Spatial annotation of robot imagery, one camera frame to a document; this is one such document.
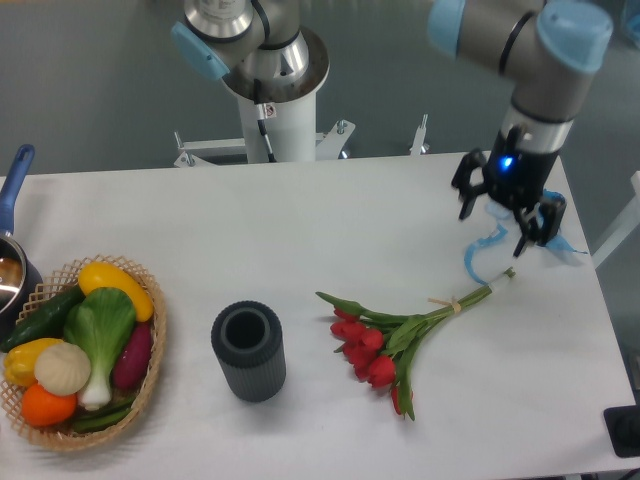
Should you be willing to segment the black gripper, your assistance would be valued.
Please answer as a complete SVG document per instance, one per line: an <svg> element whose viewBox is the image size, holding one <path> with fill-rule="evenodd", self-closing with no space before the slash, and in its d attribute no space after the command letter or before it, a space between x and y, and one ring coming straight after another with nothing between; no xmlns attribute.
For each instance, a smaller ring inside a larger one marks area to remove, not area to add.
<svg viewBox="0 0 640 480"><path fill-rule="evenodd" d="M460 221L470 216L476 199L487 191L494 201L513 210L521 231L513 251L515 258L529 245L545 246L554 239L566 211L564 197L542 196L558 150L525 151L518 145L523 138L524 129L520 125L512 126L507 134L499 133L488 161L479 149L468 152L451 180L461 202ZM471 176L477 169L482 170L484 181L473 185Z"/></svg>

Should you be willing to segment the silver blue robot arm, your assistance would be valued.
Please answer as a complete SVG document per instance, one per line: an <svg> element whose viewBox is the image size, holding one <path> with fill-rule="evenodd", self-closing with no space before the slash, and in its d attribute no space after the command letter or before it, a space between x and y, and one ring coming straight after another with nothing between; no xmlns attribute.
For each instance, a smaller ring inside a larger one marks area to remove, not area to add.
<svg viewBox="0 0 640 480"><path fill-rule="evenodd" d="M543 189L600 69L609 15L576 1L437 1L430 42L515 84L489 154L467 153L452 179L461 216L487 195L509 210L518 248L545 245L566 204ZM171 31L185 61L236 97L252 163L317 157L316 94L329 71L322 40L300 23L295 1L188 1Z"/></svg>

